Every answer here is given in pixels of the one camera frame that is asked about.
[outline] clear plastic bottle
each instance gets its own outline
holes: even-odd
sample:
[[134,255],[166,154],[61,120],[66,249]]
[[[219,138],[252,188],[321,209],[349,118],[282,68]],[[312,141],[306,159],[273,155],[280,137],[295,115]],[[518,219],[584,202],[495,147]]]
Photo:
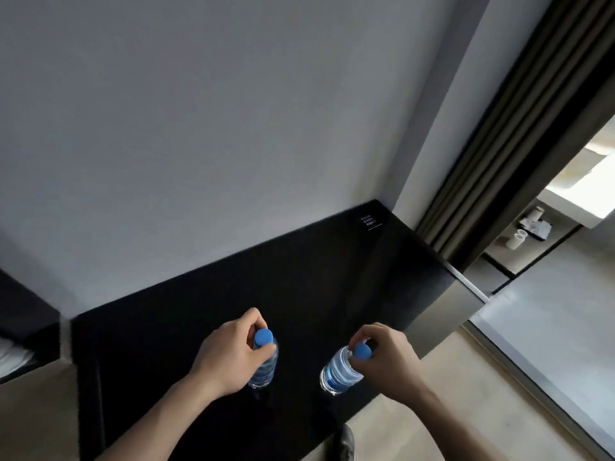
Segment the clear plastic bottle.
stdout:
[[320,387],[323,390],[332,395],[339,395],[361,381],[363,375],[354,370],[348,361],[352,355],[357,359],[367,360],[372,356],[372,350],[365,343],[356,345],[354,352],[350,351],[348,346],[338,350],[320,372]]
[[275,341],[273,333],[268,328],[261,328],[254,334],[253,349],[261,348],[269,343],[275,343],[273,356],[261,364],[257,371],[254,372],[254,375],[252,375],[252,378],[248,382],[250,388],[265,388],[273,380],[273,373],[275,371],[275,365],[277,364],[277,341]]

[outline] curtain fold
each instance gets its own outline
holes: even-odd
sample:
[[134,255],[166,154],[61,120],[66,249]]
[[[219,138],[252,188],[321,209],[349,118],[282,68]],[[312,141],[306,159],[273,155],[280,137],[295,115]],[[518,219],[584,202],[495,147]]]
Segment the curtain fold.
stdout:
[[615,0],[553,0],[419,236],[465,270],[615,113],[614,46]]

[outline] black shoe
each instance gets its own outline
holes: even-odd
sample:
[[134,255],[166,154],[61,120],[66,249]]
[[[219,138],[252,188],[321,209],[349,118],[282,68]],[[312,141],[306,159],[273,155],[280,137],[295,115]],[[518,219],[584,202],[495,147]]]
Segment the black shoe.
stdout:
[[333,444],[327,459],[330,461],[354,461],[354,435],[346,424],[333,436]]

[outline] blue bottle cap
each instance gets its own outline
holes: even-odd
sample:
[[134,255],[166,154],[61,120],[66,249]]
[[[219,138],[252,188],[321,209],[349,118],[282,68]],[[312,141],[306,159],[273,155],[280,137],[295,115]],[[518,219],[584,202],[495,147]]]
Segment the blue bottle cap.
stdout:
[[354,347],[352,355],[355,356],[357,359],[366,361],[367,359],[372,357],[372,350],[365,343],[359,343]]
[[273,343],[273,333],[268,328],[261,328],[254,333],[254,346],[262,348],[266,344]]

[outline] person's right arm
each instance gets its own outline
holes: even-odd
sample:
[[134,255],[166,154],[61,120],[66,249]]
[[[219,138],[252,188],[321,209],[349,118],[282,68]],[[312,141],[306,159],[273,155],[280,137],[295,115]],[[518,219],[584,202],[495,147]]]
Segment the person's right arm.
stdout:
[[350,358],[383,395],[408,406],[425,425],[448,461],[503,461],[505,457],[471,425],[464,424],[429,388],[421,374],[421,362],[406,336],[381,323],[364,325],[350,340],[354,347],[367,339],[378,344],[369,360]]

